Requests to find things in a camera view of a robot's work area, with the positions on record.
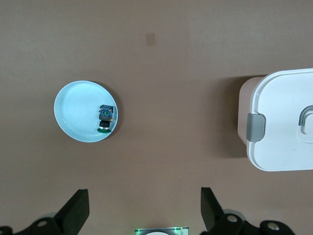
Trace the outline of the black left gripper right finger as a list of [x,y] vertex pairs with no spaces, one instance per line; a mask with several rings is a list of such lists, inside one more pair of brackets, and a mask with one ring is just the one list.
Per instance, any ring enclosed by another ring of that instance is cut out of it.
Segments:
[[203,235],[293,235],[286,224],[264,220],[258,227],[250,224],[242,213],[223,209],[211,188],[201,188],[201,215],[206,227]]

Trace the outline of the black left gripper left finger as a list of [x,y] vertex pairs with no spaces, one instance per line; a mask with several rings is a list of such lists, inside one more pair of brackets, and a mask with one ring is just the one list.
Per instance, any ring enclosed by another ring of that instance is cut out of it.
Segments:
[[77,235],[89,216],[89,192],[79,189],[53,216],[43,217],[18,235]]

